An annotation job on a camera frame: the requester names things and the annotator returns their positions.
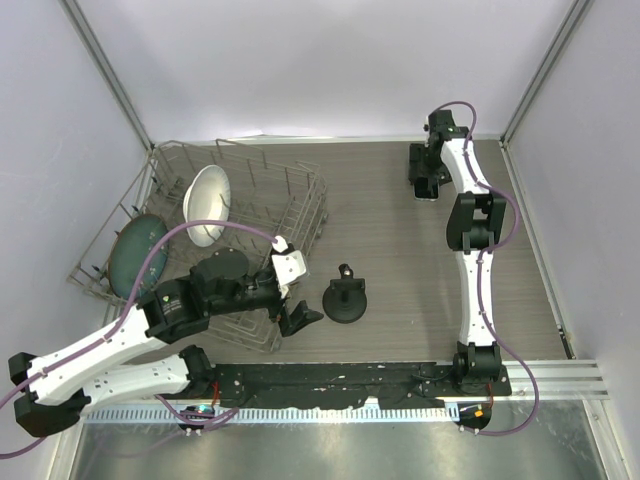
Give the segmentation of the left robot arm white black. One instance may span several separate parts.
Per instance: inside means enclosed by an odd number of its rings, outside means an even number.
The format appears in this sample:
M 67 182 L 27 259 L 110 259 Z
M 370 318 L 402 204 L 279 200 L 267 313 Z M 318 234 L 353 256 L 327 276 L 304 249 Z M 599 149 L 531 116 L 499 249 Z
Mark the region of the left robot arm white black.
M 195 345 L 146 364 L 132 359 L 161 350 L 209 327 L 214 317 L 264 310 L 284 337 L 322 319 L 301 301 L 288 309 L 289 286 L 307 273 L 303 254 L 274 254 L 251 273 L 247 257 L 220 249 L 188 275 L 159 284 L 122 318 L 58 352 L 37 357 L 20 352 L 8 361 L 21 394 L 13 403 L 16 422 L 43 438 L 75 425 L 82 416 L 112 403 L 153 395 L 205 397 L 215 371 Z

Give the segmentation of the black smartphone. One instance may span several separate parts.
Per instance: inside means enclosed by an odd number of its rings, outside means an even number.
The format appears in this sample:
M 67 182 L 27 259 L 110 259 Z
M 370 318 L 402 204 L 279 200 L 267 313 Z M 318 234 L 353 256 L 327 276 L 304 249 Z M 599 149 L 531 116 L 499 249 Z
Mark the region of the black smartphone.
M 412 186 L 416 200 L 436 201 L 439 198 L 439 181 L 436 177 L 419 177 Z

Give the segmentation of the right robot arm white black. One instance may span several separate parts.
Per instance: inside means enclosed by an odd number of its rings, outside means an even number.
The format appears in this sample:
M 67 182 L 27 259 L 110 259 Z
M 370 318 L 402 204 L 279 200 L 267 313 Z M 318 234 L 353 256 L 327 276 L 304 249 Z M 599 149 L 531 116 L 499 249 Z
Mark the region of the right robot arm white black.
M 500 242 L 507 201 L 491 191 L 475 157 L 473 126 L 455 123 L 447 102 L 427 116 L 426 140 L 409 149 L 408 181 L 418 200 L 435 201 L 451 183 L 456 198 L 446 226 L 461 283 L 462 320 L 449 374 L 465 395 L 499 380 L 502 359 L 493 327 L 492 249 Z

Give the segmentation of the black phone stand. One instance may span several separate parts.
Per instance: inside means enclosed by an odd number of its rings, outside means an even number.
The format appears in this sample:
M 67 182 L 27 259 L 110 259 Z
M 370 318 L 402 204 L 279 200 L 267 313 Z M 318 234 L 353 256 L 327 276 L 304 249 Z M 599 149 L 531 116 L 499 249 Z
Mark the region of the black phone stand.
M 366 312 L 366 282 L 364 278 L 357 278 L 346 263 L 341 264 L 338 270 L 340 277 L 330 281 L 322 297 L 322 306 L 332 321 L 351 324 Z

